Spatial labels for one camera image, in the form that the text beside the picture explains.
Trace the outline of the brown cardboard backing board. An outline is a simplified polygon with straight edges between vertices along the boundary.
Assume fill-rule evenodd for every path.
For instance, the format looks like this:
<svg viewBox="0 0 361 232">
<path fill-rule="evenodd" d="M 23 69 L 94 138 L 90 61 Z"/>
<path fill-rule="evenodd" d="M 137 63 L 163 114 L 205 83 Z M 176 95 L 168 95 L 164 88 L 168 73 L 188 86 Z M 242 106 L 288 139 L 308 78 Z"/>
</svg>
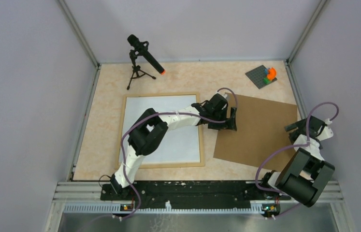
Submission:
<svg viewBox="0 0 361 232">
<path fill-rule="evenodd" d="M 237 130 L 218 132 L 214 158 L 259 167 L 291 144 L 285 126 L 298 120 L 296 105 L 237 95 L 230 106 L 237 106 Z"/>
</svg>

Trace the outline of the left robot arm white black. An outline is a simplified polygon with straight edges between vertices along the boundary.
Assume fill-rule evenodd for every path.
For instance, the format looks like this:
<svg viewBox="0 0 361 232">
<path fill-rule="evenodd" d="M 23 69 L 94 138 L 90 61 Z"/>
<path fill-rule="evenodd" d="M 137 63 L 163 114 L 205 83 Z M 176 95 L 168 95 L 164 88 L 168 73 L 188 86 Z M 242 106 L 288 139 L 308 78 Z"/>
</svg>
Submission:
<svg viewBox="0 0 361 232">
<path fill-rule="evenodd" d="M 130 186 L 146 156 L 154 153 L 166 133 L 188 126 L 207 125 L 213 130 L 237 130 L 238 106 L 229 106 L 226 95 L 217 92 L 211 99 L 175 111 L 146 109 L 121 137 L 123 160 L 111 176 L 112 194 L 119 200 L 130 195 Z"/>
</svg>

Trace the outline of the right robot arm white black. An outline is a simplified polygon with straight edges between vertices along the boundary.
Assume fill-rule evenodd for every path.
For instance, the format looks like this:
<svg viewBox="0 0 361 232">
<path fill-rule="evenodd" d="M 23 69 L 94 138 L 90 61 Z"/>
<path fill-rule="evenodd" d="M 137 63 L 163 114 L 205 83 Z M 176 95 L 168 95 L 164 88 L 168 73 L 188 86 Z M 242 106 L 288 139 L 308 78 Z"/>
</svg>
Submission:
<svg viewBox="0 0 361 232">
<path fill-rule="evenodd" d="M 307 207 L 317 202 L 335 171 L 321 155 L 321 141 L 333 137 L 328 123 L 311 116 L 285 126 L 295 153 L 283 171 L 268 172 L 261 180 L 261 197 L 272 199 L 280 191 Z"/>
</svg>

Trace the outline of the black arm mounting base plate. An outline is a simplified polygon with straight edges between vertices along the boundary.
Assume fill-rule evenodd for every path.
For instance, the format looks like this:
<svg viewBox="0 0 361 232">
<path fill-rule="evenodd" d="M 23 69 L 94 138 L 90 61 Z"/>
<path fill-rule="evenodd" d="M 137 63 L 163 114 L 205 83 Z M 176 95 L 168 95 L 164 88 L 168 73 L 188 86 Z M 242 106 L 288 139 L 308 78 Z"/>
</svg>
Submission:
<svg viewBox="0 0 361 232">
<path fill-rule="evenodd" d="M 114 190 L 104 184 L 102 201 L 141 200 L 140 209 L 159 209 L 170 203 L 173 209 L 248 209 L 251 201 L 275 201 L 276 192 L 263 191 L 252 181 L 136 181 Z"/>
</svg>

